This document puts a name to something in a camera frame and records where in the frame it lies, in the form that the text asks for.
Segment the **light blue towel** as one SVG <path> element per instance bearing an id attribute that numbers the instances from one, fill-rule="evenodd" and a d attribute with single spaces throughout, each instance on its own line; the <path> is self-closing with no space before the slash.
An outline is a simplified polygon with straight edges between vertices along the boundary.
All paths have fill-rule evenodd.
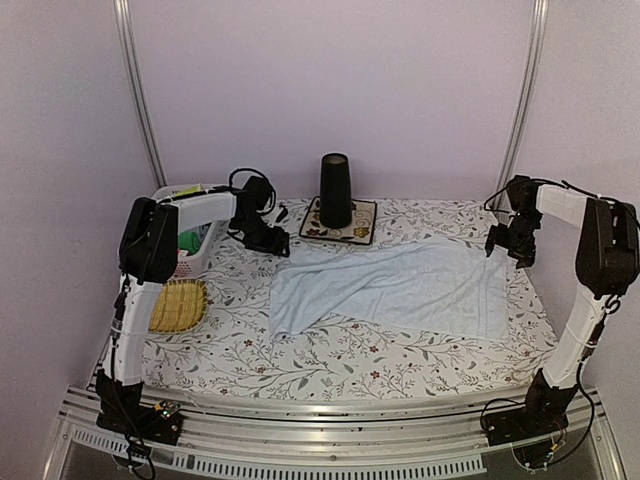
<path id="1" fill-rule="evenodd" d="M 490 341 L 509 336 L 507 257 L 432 237 L 361 251 L 300 249 L 277 267 L 269 333 L 297 335 L 336 314 Z"/>

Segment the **yellow-green patterned towel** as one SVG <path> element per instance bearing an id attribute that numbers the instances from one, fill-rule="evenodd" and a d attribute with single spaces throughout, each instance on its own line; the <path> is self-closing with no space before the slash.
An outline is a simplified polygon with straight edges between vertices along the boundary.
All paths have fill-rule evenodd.
<path id="1" fill-rule="evenodd" d="M 204 191 L 203 186 L 201 184 L 198 184 L 198 185 L 194 185 L 189 188 L 183 189 L 181 191 L 178 191 L 174 193 L 174 196 L 178 198 L 188 197 L 188 196 L 193 196 L 195 194 L 201 193 L 203 191 Z"/>

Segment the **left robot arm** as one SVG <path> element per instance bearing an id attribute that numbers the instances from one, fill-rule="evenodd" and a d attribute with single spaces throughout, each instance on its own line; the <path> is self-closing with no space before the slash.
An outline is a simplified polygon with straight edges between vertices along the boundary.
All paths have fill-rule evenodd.
<path id="1" fill-rule="evenodd" d="M 96 384 L 102 411 L 126 433 L 141 433 L 149 423 L 140 405 L 142 352 L 156 300 L 178 266 L 179 235 L 227 223 L 246 249 L 286 258 L 289 234 L 265 220 L 275 203 L 271 182 L 252 168 L 234 170 L 225 185 L 134 201 L 118 250 L 111 346 Z"/>

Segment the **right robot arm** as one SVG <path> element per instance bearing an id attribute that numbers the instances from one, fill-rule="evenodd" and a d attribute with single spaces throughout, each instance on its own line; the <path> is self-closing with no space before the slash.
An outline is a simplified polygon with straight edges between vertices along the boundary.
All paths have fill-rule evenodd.
<path id="1" fill-rule="evenodd" d="M 550 216 L 578 229 L 576 297 L 559 343 L 536 373 L 518 412 L 517 427 L 537 436 L 562 416 L 580 387 L 609 315 L 639 276 L 639 220 L 635 207 L 561 183 L 517 175 L 503 188 L 510 219 L 491 226 L 485 251 L 500 247 L 519 269 L 536 260 L 535 233 Z"/>

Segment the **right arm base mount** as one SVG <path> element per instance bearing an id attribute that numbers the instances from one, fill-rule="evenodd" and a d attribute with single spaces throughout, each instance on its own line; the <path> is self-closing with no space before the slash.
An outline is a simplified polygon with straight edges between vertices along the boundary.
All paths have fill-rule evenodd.
<path id="1" fill-rule="evenodd" d="M 547 405 L 524 405 L 517 408 L 483 412 L 480 426 L 490 446 L 503 445 L 560 433 L 569 426 L 564 410 Z"/>

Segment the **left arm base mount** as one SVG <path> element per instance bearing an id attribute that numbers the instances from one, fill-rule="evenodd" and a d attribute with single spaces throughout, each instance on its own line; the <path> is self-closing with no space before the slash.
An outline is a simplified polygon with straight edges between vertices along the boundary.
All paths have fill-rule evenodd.
<path id="1" fill-rule="evenodd" d="M 176 446 L 182 432 L 184 415 L 176 402 L 163 400 L 154 406 L 139 405 L 135 413 L 127 416 L 120 408 L 104 407 L 98 415 L 98 427 L 143 440 Z"/>

